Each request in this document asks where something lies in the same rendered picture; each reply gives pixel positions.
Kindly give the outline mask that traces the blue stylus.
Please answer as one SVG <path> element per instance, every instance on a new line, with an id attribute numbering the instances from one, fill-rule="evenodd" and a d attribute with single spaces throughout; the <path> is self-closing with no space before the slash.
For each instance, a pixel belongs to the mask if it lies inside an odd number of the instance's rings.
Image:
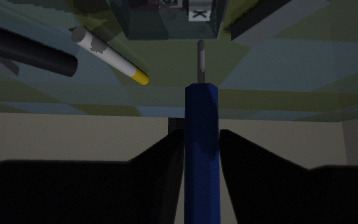
<path id="1" fill-rule="evenodd" d="M 185 88 L 184 224 L 221 224 L 218 87 L 205 83 L 198 41 L 198 83 Z"/>

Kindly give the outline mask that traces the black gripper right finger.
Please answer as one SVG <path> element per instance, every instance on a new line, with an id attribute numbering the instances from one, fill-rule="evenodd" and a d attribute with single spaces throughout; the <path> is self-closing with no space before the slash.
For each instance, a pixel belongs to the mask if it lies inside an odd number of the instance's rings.
<path id="1" fill-rule="evenodd" d="M 228 129 L 219 152 L 237 224 L 340 224 L 358 213 L 358 165 L 308 169 Z"/>

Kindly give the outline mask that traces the keyboard with grey letter keys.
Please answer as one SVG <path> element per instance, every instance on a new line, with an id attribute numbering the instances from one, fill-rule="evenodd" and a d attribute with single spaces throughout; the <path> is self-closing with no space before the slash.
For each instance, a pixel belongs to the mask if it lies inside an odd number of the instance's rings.
<path id="1" fill-rule="evenodd" d="M 219 41 L 230 0 L 105 0 L 127 41 Z"/>

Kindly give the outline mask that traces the black cylinder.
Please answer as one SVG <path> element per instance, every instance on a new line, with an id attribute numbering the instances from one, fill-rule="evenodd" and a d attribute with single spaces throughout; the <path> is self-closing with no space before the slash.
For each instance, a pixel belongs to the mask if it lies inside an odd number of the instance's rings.
<path id="1" fill-rule="evenodd" d="M 68 77 L 74 76 L 78 68 L 76 57 L 2 29 L 0 29 L 0 57 Z"/>

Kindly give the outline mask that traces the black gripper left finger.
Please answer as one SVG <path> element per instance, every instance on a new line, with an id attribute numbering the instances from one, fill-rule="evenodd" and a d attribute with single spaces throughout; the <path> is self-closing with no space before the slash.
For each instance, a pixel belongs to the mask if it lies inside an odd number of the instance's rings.
<path id="1" fill-rule="evenodd" d="M 184 129 L 129 161 L 0 161 L 0 224 L 174 224 Z"/>

